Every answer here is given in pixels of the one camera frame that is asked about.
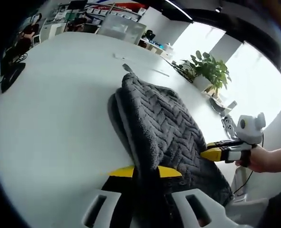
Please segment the person's right hand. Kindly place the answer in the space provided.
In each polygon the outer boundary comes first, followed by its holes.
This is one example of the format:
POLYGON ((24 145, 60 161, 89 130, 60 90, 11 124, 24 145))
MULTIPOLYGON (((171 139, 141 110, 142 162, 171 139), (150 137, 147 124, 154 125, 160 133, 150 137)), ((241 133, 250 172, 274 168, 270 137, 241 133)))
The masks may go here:
POLYGON ((253 172, 271 172, 271 152, 257 145, 251 149, 250 161, 246 166, 253 172))

